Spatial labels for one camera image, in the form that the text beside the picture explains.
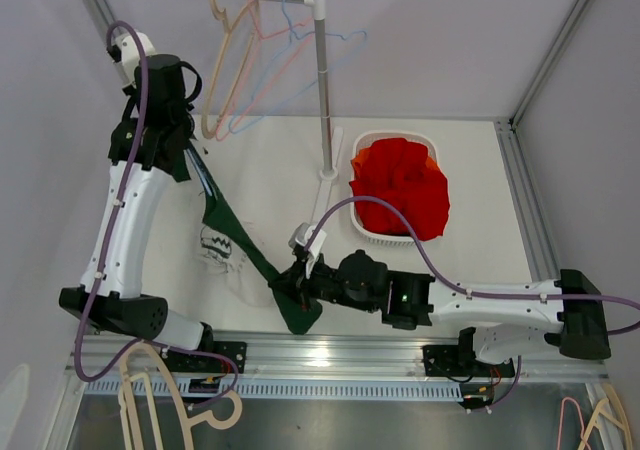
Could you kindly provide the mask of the beige hanger lower right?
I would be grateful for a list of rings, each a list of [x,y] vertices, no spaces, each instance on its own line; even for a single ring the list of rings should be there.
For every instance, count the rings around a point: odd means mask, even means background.
[[[578,449],[586,449],[596,434],[602,449],[633,449],[633,437],[625,409],[613,385],[599,383],[587,386],[592,413]]]

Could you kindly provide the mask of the green and beige t-shirt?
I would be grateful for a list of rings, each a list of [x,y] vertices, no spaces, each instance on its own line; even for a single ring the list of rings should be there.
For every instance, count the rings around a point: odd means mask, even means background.
[[[239,301],[253,308],[276,307],[290,333],[306,334],[322,306],[304,309],[277,287],[281,274],[263,255],[233,212],[193,144],[186,149],[204,192],[198,254]]]

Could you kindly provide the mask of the pink hanger lower right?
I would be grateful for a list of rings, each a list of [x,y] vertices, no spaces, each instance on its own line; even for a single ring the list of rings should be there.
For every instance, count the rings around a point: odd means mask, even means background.
[[[586,439],[586,424],[579,402],[573,397],[563,397],[560,403],[559,420],[555,448],[564,448],[565,431],[573,430],[575,434],[576,449],[590,449],[591,445]]]

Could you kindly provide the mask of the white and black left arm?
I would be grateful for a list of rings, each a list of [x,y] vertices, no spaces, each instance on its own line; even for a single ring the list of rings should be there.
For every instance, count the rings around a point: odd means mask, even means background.
[[[149,97],[143,128],[133,111],[141,103],[142,75],[111,135],[109,193],[98,240],[80,284],[60,292],[59,305],[86,318],[90,328],[181,347],[194,371],[209,368],[215,346],[203,323],[170,310],[162,297],[142,292],[142,270],[153,218],[165,188],[187,177],[185,151],[193,133],[190,111],[202,83],[186,91],[192,67],[175,55],[148,57]]]

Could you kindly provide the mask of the red t-shirt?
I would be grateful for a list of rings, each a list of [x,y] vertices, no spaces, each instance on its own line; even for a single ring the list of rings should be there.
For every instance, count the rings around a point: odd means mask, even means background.
[[[444,234],[449,220],[448,180],[427,148],[403,138],[371,146],[369,173],[349,185],[355,196],[371,196],[394,206],[421,241]]]

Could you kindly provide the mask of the aluminium rail front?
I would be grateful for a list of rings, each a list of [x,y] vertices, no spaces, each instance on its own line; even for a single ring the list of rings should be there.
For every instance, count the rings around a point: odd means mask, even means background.
[[[601,363],[541,354],[515,358],[494,377],[465,381],[423,355],[425,338],[295,337],[221,332],[222,352],[237,370],[173,370],[179,394],[199,403],[233,388],[243,399],[463,402],[473,390],[483,398],[500,396],[518,383],[585,385],[607,379]]]

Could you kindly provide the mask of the aluminium frame post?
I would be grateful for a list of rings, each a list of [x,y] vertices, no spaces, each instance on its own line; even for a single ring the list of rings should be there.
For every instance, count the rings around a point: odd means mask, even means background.
[[[509,124],[512,129],[516,129],[523,121],[529,107],[543,89],[546,81],[549,79],[564,52],[568,48],[573,35],[579,28],[582,20],[585,18],[593,1],[594,0],[572,1],[566,16],[562,20],[551,44],[536,67],[533,77],[528,83],[526,90],[519,99],[515,110],[509,119]]]

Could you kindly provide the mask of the orange t-shirt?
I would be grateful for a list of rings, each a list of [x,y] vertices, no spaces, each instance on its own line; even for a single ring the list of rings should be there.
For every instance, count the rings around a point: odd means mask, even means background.
[[[366,177],[369,173],[369,160],[371,154],[371,147],[364,147],[359,149],[355,156],[351,159],[351,168],[353,170],[353,180],[359,180],[362,177]]]

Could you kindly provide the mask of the pink plastic hanger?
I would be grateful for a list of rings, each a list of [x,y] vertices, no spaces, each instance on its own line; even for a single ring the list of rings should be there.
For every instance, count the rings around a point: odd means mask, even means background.
[[[300,27],[300,28],[306,27],[311,22],[312,18],[309,17],[306,20],[293,24],[289,19],[289,17],[286,16],[287,27],[285,29],[272,32],[271,34],[264,34],[262,32],[260,4],[258,0],[247,0],[245,5],[239,11],[237,17],[233,21],[229,20],[225,9],[220,9],[218,7],[217,0],[209,0],[209,3],[210,3],[211,11],[214,18],[223,24],[224,37],[223,37],[223,42],[221,44],[219,54],[216,60],[216,64],[214,66],[209,89],[206,94],[205,104],[203,107],[203,114],[201,116],[201,130],[205,138],[214,139],[218,142],[222,142],[229,135],[234,134],[234,128],[236,124],[246,117],[248,111],[254,106],[254,104],[264,97],[264,95],[271,89],[271,87],[280,78],[281,74],[297,58],[298,54],[310,43],[312,34],[301,37],[301,43],[298,45],[298,47],[296,48],[294,53],[289,57],[289,59],[283,64],[279,72],[276,75],[274,75],[271,78],[271,80],[262,88],[261,93],[258,96],[255,96],[252,98],[251,102],[245,108],[243,113],[239,117],[237,117],[234,120],[234,122],[230,122],[228,124],[227,131],[222,132],[221,128],[224,122],[228,118],[230,118],[233,112],[236,110],[238,100],[239,100],[239,94],[242,91],[247,80],[249,79],[250,72],[255,64],[255,60],[258,57],[258,54],[261,50],[263,42],[274,39],[282,34],[287,34],[290,37],[290,40],[293,40],[294,38],[298,37],[298,34],[295,32],[295,29],[297,27]],[[228,95],[226,97],[225,103],[222,106],[222,109],[220,110],[217,116],[216,123],[214,126],[210,127],[208,125],[208,116],[210,114],[210,110],[213,105],[213,96],[214,96],[215,88],[219,79],[220,71],[224,65],[224,59],[229,49],[229,45],[231,43],[233,34],[237,29],[237,27],[242,24],[242,21],[246,15],[250,16],[251,22],[252,22],[252,29],[251,29],[249,39],[247,41],[247,47],[245,49],[243,59],[234,77],[231,89],[229,90]]]

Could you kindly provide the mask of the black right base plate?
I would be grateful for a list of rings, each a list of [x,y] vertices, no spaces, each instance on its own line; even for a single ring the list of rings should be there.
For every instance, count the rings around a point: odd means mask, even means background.
[[[498,371],[501,377],[515,376],[515,364],[488,364],[481,362],[472,349],[459,345],[425,345],[422,347],[425,373],[429,377],[453,378],[456,381],[469,381],[474,378],[489,378]]]

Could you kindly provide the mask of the beige wooden hanger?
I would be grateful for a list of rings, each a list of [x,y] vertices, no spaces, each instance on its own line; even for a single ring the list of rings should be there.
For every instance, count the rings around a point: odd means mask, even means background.
[[[231,70],[230,55],[232,44],[239,38],[241,29],[247,23],[255,4],[250,0],[245,0],[235,14],[230,14],[220,4],[220,0],[208,1],[214,20],[221,25],[223,30],[222,41],[209,78],[200,117],[202,136],[207,140],[214,140],[218,137],[220,127],[231,109],[233,98],[237,92],[241,77],[245,74],[250,53],[256,41],[256,31],[251,30],[249,36],[245,38],[245,47],[240,53],[232,78],[226,85],[225,90],[222,90],[223,74],[225,71]]]

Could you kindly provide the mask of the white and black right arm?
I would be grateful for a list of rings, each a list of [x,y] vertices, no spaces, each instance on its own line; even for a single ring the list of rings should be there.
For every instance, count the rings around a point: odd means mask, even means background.
[[[577,360],[611,356],[602,295],[578,270],[564,269],[554,280],[465,289],[429,273],[391,270],[357,250],[337,268],[299,255],[288,279],[289,294],[305,310],[326,301],[377,313],[399,330],[460,326],[455,362],[470,375],[548,347]]]

